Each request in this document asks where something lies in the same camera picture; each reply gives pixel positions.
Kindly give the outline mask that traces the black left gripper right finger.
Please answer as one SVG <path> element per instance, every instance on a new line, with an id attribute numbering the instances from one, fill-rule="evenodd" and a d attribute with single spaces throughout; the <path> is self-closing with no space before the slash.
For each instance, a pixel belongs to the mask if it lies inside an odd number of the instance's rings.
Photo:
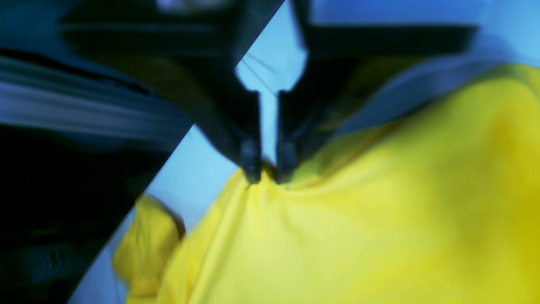
<path id="1" fill-rule="evenodd" d="M 352 115 L 365 106 L 371 76 L 358 69 L 382 58 L 464 52 L 480 29 L 478 0 L 294 0 L 307 60 L 278 94 L 276 181 L 289 183 Z"/>

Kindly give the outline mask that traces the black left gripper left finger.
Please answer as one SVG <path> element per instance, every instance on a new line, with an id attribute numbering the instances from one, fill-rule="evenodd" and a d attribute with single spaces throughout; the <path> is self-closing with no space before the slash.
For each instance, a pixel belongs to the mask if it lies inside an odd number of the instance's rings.
<path id="1" fill-rule="evenodd" d="M 59 30 L 75 52 L 173 102 L 212 146 L 262 177 L 259 93 L 236 74 L 281 0 L 81 0 Z"/>

